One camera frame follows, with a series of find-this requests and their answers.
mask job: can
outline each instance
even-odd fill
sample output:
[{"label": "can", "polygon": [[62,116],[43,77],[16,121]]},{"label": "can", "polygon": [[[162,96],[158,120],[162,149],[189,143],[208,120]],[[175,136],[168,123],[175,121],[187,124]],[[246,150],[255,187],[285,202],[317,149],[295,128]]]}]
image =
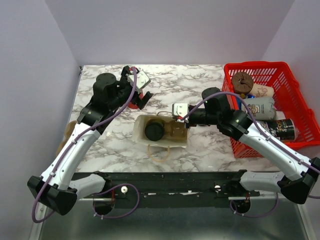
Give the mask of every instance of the can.
[{"label": "can", "polygon": [[[272,97],[246,98],[244,102],[256,120],[270,121],[276,116],[275,100]],[[247,112],[244,105],[241,106],[241,110]]]},{"label": "can", "polygon": [[292,142],[298,137],[299,131],[291,119],[257,122],[281,142]]}]

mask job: white marble surface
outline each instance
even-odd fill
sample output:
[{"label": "white marble surface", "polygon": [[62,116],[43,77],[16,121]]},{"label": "white marble surface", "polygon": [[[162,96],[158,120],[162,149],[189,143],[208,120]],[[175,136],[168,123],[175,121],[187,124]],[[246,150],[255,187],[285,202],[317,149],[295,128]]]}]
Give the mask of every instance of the white marble surface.
[{"label": "white marble surface", "polygon": [[[132,141],[137,116],[171,111],[172,103],[196,104],[208,87],[222,87],[222,65],[136,65],[146,72],[151,83],[144,89],[154,96],[143,110],[127,108],[105,130],[78,166],[78,172],[203,172],[203,171],[276,171],[265,158],[235,159],[230,139],[215,126],[190,129],[187,148],[172,148],[165,162],[155,162],[147,146]],[[90,101],[97,75],[112,73],[119,80],[122,65],[86,65],[76,93],[71,121]],[[151,147],[154,156],[163,157],[167,150]]]}]

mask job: gray wall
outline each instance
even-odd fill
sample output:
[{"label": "gray wall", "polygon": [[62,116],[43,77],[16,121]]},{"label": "gray wall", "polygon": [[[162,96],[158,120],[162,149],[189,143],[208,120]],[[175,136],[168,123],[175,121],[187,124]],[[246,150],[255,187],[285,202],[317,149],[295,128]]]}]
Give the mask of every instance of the gray wall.
[{"label": "gray wall", "polygon": [[0,1],[0,239],[28,239],[27,188],[54,159],[79,67],[43,0]]},{"label": "gray wall", "polygon": [[260,60],[294,0],[46,0],[81,64]]},{"label": "gray wall", "polygon": [[[287,62],[307,104],[312,108],[320,123],[320,1],[296,0],[279,31],[272,40],[263,60]],[[304,149],[302,153],[320,157],[320,147]],[[312,191],[320,196],[320,182]],[[320,239],[320,201],[308,199],[306,203],[313,229]]]}]

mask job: wire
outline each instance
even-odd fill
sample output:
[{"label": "wire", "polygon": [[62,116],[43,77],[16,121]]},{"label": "wire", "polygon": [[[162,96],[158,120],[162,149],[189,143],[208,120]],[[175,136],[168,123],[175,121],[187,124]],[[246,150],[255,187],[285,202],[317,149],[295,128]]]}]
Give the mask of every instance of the wire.
[{"label": "wire", "polygon": [[114,204],[115,203],[115,190],[112,190],[112,197],[111,197],[111,203]]},{"label": "wire", "polygon": [[[193,109],[191,109],[189,111],[189,113],[187,115],[185,115],[183,118],[181,118],[181,120],[185,120],[187,117],[189,117],[194,111],[196,111],[203,103],[205,103],[206,101],[220,96],[220,95],[231,95],[236,97],[237,99],[239,99],[241,101],[241,103],[244,105],[247,113],[249,114],[252,122],[254,123],[255,127],[259,130],[259,132],[265,137],[265,138],[269,138],[271,137],[270,133],[267,131],[265,131],[264,129],[261,129],[260,126],[258,125],[256,119],[254,118],[254,116],[251,113],[251,110],[249,109],[248,105],[246,104],[246,102],[236,93],[233,92],[229,92],[229,91],[221,91],[221,92],[217,92],[214,94],[211,94],[210,96],[206,97],[205,99],[203,99],[201,102],[199,102]],[[286,148],[284,148],[281,144],[279,144],[278,142],[276,142],[273,138],[269,138],[269,141],[272,142],[276,147],[278,147],[280,150],[282,150],[283,152],[285,152],[287,155],[289,155],[290,157],[292,157],[294,160],[296,160],[299,164],[304,165],[305,167],[313,170],[314,172],[316,172],[317,174],[320,175],[320,170],[318,170],[317,168],[315,168],[314,166],[309,165],[308,163],[302,161],[298,156],[296,156],[295,154],[293,154],[292,152],[288,151]]]},{"label": "wire", "polygon": [[249,201],[250,201],[250,195],[249,195],[249,192],[247,191],[244,202],[248,203]]},{"label": "wire", "polygon": [[312,196],[312,195],[309,195],[308,198],[310,198],[310,199],[320,199],[320,196]]},{"label": "wire", "polygon": [[277,207],[279,205],[279,195],[278,195],[277,192],[275,193],[275,195],[276,195],[275,205],[273,206],[273,208],[270,211],[268,211],[267,213],[264,213],[262,215],[244,215],[243,213],[239,213],[238,210],[237,210],[237,205],[236,205],[236,203],[234,201],[230,201],[230,209],[232,210],[232,212],[234,214],[242,216],[242,217],[245,217],[245,218],[250,218],[250,219],[263,218],[263,217],[266,217],[266,216],[269,216],[269,215],[273,214],[275,212],[275,210],[277,209]]},{"label": "wire", "polygon": [[[114,115],[108,117],[106,120],[103,120],[102,122],[99,122],[97,124],[94,124],[93,126],[87,128],[86,130],[84,130],[83,132],[81,132],[75,139],[74,139],[74,142],[70,143],[67,148],[64,150],[64,152],[61,154],[59,160],[56,162],[55,166],[53,167],[52,169],[52,174],[54,175],[54,173],[57,171],[59,165],[61,164],[61,162],[63,161],[64,157],[67,155],[67,153],[69,152],[69,150],[75,145],[77,144],[78,140],[84,135],[86,134],[87,132],[91,131],[91,130],[94,130],[96,129],[97,127],[103,125],[103,124],[106,124],[106,123],[109,123],[111,122],[114,118],[116,118],[117,116],[119,116],[125,109],[126,107],[129,105],[129,103],[131,102],[134,94],[135,94],[135,91],[136,91],[136,86],[137,86],[137,69],[136,67],[132,67],[132,71],[133,71],[133,76],[134,76],[134,80],[133,80],[133,85],[132,85],[132,90],[131,90],[131,93],[127,99],[127,101],[124,103],[124,105],[119,109],[119,111],[117,111]],[[51,179],[53,178],[52,175],[50,175],[47,180],[45,181],[45,183],[43,184],[43,186],[41,187],[39,193],[37,194],[37,196],[35,197],[35,200],[34,200],[34,203],[33,203],[33,206],[32,206],[32,213],[31,213],[31,218],[33,220],[33,222],[35,222],[36,224],[39,224],[39,223],[42,223],[43,221],[47,220],[49,217],[52,216],[52,214],[55,212],[55,211],[51,211],[47,216],[45,216],[44,218],[38,220],[36,219],[36,209],[37,209],[37,205],[38,205],[38,202],[41,198],[41,195],[42,193],[45,191],[47,185],[49,184],[49,182],[51,181]]]},{"label": "wire", "polygon": [[93,211],[94,211],[94,216],[99,216],[99,217],[101,217],[101,219],[120,219],[120,218],[123,218],[123,217],[126,217],[126,216],[132,214],[132,213],[137,209],[137,207],[138,207],[138,205],[139,205],[139,202],[140,202],[139,191],[138,191],[138,189],[137,189],[134,185],[132,185],[132,184],[130,184],[130,183],[122,183],[122,184],[116,185],[116,186],[110,188],[110,189],[107,190],[107,191],[99,192],[99,193],[96,193],[95,195],[100,196],[100,195],[103,195],[103,194],[107,194],[107,193],[109,193],[110,191],[112,191],[112,190],[114,190],[114,189],[116,189],[116,188],[122,187],[122,186],[130,186],[130,187],[132,187],[132,188],[135,190],[136,195],[137,195],[137,200],[136,200],[135,206],[134,206],[130,211],[128,211],[128,212],[125,213],[125,214],[122,214],[122,215],[119,215],[119,216],[105,216],[105,215],[97,214],[97,212],[96,212],[96,203],[94,202],[94,203],[93,203],[93,206],[92,206],[92,209],[93,209]]}]

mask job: red object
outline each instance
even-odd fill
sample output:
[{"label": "red object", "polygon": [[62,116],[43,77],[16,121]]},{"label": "red object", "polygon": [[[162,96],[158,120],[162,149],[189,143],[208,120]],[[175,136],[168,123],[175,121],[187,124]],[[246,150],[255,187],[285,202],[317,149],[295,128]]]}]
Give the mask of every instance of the red object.
[{"label": "red object", "polygon": [[[285,144],[297,151],[304,147],[320,145],[320,128],[314,112],[308,108],[288,64],[285,62],[247,61],[228,63],[224,66],[222,91],[234,92],[231,78],[238,72],[248,73],[256,84],[273,87],[275,107],[283,111],[287,119],[292,119],[299,130],[294,142]],[[227,96],[230,107],[239,109],[234,96]],[[262,157],[251,147],[231,138],[231,146],[235,158]]]},{"label": "red object", "polygon": [[[142,99],[144,97],[144,93],[140,93],[139,98]],[[131,102],[128,105],[129,108],[131,109],[138,109],[139,107],[137,105],[132,104]]]}]

